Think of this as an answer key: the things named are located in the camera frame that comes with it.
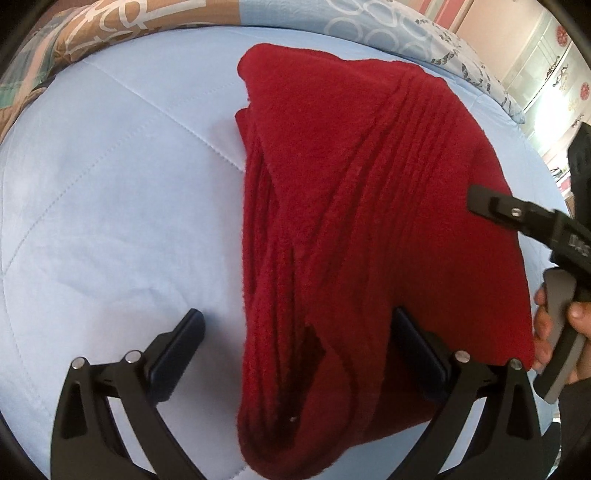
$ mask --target black device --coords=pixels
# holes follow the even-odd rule
[[[550,363],[534,388],[552,404],[558,400],[574,369],[586,338],[568,323],[566,311],[573,301],[591,301],[591,127],[582,123],[568,151],[575,218],[560,211],[502,195],[481,186],[468,192],[468,209],[498,225],[517,230],[548,246],[558,265],[544,273],[548,313],[554,320],[549,342]]]
[[[204,332],[203,316],[191,310],[173,332],[156,337],[145,353],[130,351],[107,365],[76,358],[57,408],[51,478],[206,480],[155,408],[170,398]],[[468,352],[450,352],[437,335],[423,332],[404,308],[394,311],[391,337],[423,394],[441,407],[388,480],[546,479],[560,448],[560,428],[553,424],[541,435],[530,382],[519,359],[495,367],[474,361]],[[130,460],[108,397],[121,399],[155,474]],[[440,474],[478,398],[487,400],[466,456]]]

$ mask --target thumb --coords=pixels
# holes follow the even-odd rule
[[[577,332],[591,339],[591,303],[573,303],[569,308],[569,322]]]

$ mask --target clamp jaw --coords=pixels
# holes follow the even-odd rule
[[[585,344],[585,337],[566,319],[573,301],[591,301],[591,232],[577,220],[555,210],[503,195],[479,185],[468,190],[468,209],[498,225],[516,230],[552,250],[558,265],[544,273],[547,308],[554,319],[550,342],[554,353],[534,382],[536,393],[552,404],[566,384]]]
[[[68,371],[51,441],[53,480],[206,480],[183,452],[155,405],[168,400],[200,342],[203,316],[191,310],[171,333],[119,362],[90,365],[82,357]],[[560,427],[542,436],[527,373],[518,359],[504,367],[480,364],[467,352],[450,352],[422,331],[403,308],[394,311],[391,342],[417,377],[423,394],[441,405],[421,439],[388,480],[543,480],[560,448]],[[108,397],[120,398],[155,473],[130,459]],[[487,398],[484,413],[460,465],[440,473],[472,404]],[[586,444],[579,448],[582,457]],[[583,476],[552,480],[583,480]]]
[[[91,365],[76,358],[57,406],[51,438],[53,480],[206,480],[178,445],[156,405],[166,401],[205,335],[201,312],[190,310],[174,331],[144,353]],[[120,398],[154,475],[135,465],[113,419],[108,397]]]

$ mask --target red decoration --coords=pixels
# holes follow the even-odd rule
[[[558,187],[558,189],[560,190],[561,193],[564,193],[564,192],[566,192],[570,188],[570,185],[571,185],[571,180],[570,180],[570,177],[569,177],[569,178],[567,178],[565,181],[563,181],[560,184],[560,186]]]
[[[559,25],[556,28],[556,41],[561,47],[565,47],[569,44],[569,34],[566,33],[566,30],[562,25]]]
[[[581,100],[587,100],[589,98],[589,84],[585,82],[581,85]]]

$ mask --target red towel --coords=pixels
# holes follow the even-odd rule
[[[444,80],[414,65],[258,45],[250,104],[238,433],[272,480],[430,419],[394,348],[392,310],[475,359],[533,360],[514,232],[470,214],[468,185],[510,193],[495,152]]]

